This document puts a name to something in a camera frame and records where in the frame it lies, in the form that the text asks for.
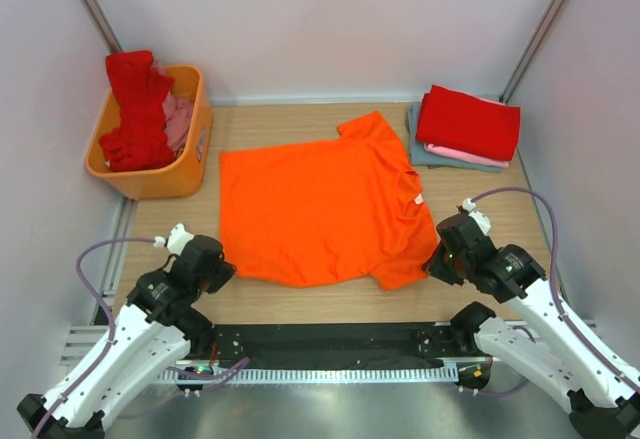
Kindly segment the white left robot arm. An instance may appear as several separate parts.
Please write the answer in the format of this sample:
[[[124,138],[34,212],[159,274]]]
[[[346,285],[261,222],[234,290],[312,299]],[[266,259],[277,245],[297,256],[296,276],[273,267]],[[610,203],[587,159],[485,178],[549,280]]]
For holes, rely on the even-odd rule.
[[[18,404],[32,437],[102,438],[161,372],[213,347],[214,326],[193,305],[235,273],[222,244],[181,225],[152,242],[167,250],[165,264],[139,277],[107,332],[64,379]]]

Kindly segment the orange t shirt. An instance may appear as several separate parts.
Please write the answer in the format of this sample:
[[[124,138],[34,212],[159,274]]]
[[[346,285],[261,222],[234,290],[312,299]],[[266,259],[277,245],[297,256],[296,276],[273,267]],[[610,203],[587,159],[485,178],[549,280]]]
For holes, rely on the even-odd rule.
[[[299,288],[370,276],[384,290],[426,278],[438,237],[401,139],[378,111],[337,132],[220,154],[219,238],[239,276]]]

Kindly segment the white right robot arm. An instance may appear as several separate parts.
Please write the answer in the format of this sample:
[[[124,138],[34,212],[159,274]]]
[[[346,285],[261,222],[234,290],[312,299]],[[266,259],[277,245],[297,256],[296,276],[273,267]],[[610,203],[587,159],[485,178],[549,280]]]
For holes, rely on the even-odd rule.
[[[487,306],[473,302],[451,320],[465,346],[505,362],[550,396],[583,438],[639,435],[639,371],[609,348],[552,294],[542,266],[523,248],[498,248],[476,210],[436,227],[440,242],[424,269],[451,285],[464,282],[515,311],[532,342]]]

